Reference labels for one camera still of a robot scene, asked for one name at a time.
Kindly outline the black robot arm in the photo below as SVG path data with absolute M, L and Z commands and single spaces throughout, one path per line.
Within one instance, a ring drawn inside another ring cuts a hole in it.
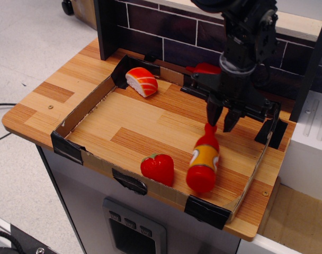
M 219 74 L 192 74 L 193 86 L 206 92 L 207 119 L 216 125 L 228 109 L 223 131 L 230 132 L 241 117 L 264 122 L 273 103 L 253 86 L 257 66 L 276 53 L 276 1 L 194 1 L 201 10 L 221 13 L 226 34 Z

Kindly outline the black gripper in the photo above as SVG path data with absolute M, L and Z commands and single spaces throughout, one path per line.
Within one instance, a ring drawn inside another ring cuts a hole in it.
M 194 73 L 192 79 L 199 89 L 207 92 L 207 119 L 215 126 L 226 108 L 223 132 L 231 132 L 242 117 L 264 122 L 273 104 L 252 85 L 250 76 Z

